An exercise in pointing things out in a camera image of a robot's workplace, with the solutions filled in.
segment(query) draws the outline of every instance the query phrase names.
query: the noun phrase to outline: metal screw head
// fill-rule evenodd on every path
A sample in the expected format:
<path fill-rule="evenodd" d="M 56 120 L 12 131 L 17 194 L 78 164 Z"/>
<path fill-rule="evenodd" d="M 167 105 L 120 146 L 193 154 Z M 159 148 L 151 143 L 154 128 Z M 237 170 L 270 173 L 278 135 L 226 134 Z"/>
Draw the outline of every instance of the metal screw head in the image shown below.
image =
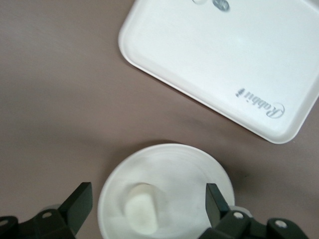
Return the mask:
<path fill-rule="evenodd" d="M 279 228 L 287 228 L 287 224 L 281 220 L 275 221 L 275 225 L 278 226 Z"/>
<path fill-rule="evenodd" d="M 233 215 L 237 219 L 243 219 L 244 218 L 244 215 L 242 215 L 240 212 L 235 212 Z"/>

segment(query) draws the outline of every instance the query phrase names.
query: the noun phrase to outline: black bracket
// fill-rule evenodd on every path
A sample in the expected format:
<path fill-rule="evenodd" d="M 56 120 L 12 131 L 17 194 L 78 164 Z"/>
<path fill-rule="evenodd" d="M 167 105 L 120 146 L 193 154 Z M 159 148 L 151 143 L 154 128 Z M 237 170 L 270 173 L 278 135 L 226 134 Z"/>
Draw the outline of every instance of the black bracket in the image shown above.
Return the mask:
<path fill-rule="evenodd" d="M 206 185 L 206 212 L 212 225 L 199 239 L 308 239 L 293 222 L 269 219 L 267 225 L 231 210 L 216 184 Z"/>
<path fill-rule="evenodd" d="M 14 216 L 0 217 L 0 239 L 75 239 L 92 206 L 92 184 L 81 183 L 58 209 L 21 224 Z"/>

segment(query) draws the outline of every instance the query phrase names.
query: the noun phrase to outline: white tray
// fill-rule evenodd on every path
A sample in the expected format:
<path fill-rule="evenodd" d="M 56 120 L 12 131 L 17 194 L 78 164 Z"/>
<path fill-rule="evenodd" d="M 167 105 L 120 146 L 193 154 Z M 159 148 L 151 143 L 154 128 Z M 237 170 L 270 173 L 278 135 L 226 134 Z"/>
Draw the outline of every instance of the white tray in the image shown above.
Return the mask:
<path fill-rule="evenodd" d="M 319 95 L 319 0 L 228 3 L 224 12 L 212 0 L 137 0 L 120 50 L 257 135 L 288 142 Z"/>

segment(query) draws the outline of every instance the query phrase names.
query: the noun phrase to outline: gray tabletop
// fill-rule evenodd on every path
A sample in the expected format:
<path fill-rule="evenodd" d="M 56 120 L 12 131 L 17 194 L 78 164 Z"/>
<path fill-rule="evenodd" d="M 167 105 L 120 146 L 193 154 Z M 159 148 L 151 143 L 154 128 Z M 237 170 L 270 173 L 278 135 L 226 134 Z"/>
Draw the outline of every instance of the gray tabletop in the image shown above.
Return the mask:
<path fill-rule="evenodd" d="M 319 105 L 276 145 L 137 70 L 117 38 L 132 0 L 0 1 L 0 216 L 23 222 L 92 182 L 77 238 L 102 238 L 97 202 L 127 156 L 177 142 L 220 162 L 236 204 L 319 234 Z"/>

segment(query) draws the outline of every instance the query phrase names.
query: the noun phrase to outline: screw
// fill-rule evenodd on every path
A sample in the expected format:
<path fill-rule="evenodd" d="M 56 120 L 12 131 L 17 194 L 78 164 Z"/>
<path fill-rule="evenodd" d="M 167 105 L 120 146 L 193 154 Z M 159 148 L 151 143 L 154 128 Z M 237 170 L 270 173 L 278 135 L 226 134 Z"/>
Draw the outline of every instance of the screw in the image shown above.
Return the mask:
<path fill-rule="evenodd" d="M 244 218 L 244 215 L 242 215 L 240 212 L 235 212 L 233 215 L 237 219 L 243 219 Z"/>
<path fill-rule="evenodd" d="M 275 221 L 276 226 L 278 226 L 279 228 L 287 228 L 287 224 L 281 220 L 277 220 Z"/>

